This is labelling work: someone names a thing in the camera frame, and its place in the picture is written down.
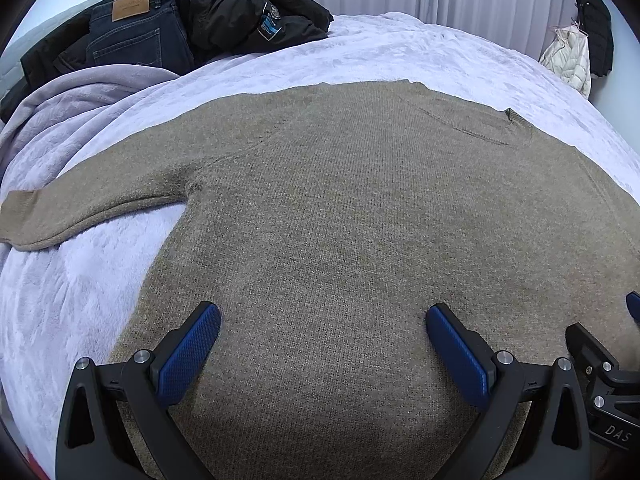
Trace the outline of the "black garment hanging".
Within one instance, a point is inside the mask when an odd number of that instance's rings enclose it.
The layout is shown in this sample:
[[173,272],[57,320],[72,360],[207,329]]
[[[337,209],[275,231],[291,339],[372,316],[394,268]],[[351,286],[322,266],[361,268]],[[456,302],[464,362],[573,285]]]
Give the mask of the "black garment hanging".
[[612,70],[614,40],[611,13],[603,0],[575,0],[579,28],[588,36],[590,70],[605,77]]

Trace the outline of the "cream puffer jacket hanging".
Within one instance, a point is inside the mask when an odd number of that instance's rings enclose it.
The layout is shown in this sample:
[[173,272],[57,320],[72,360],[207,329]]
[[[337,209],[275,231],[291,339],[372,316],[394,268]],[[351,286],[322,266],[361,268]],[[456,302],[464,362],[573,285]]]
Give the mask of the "cream puffer jacket hanging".
[[539,63],[589,99],[591,70],[588,35],[578,26],[573,24],[556,28],[554,39],[542,52]]

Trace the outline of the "dark blue jeans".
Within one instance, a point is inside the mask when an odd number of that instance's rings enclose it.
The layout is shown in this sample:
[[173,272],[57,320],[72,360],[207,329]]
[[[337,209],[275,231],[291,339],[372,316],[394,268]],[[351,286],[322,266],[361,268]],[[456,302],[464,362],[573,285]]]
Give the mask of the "dark blue jeans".
[[175,0],[113,0],[94,6],[86,58],[93,66],[136,64],[179,76],[195,67]]

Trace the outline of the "black jacket on bed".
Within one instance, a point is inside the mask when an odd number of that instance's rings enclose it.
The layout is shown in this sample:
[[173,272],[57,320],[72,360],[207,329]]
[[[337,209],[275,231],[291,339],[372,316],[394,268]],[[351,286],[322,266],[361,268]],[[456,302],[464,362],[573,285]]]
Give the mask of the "black jacket on bed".
[[[95,4],[111,2],[102,0]],[[314,0],[175,0],[194,70],[223,54],[269,53],[322,40],[333,16]],[[40,39],[21,58],[23,78],[1,101],[7,122],[26,96],[59,76],[94,67],[86,58],[94,6]]]

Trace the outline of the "grey folded blanket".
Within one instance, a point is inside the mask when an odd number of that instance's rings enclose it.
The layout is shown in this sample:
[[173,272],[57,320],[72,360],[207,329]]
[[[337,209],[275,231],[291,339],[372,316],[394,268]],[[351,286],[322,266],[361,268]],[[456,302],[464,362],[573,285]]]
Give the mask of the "grey folded blanket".
[[76,70],[53,79],[26,96],[2,127],[1,175],[26,144],[47,128],[177,78],[164,68],[112,64]]

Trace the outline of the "brown knit sweater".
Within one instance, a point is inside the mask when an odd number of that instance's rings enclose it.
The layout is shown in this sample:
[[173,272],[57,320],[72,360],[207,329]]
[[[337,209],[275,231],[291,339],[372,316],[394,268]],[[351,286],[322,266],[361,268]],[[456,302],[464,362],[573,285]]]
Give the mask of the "brown knit sweater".
[[579,322],[639,364],[638,204],[513,110],[405,81],[229,96],[9,193],[1,238],[48,248],[171,203],[113,353],[220,307],[175,412],[219,479],[430,478],[473,418],[424,330],[439,301],[528,362]]

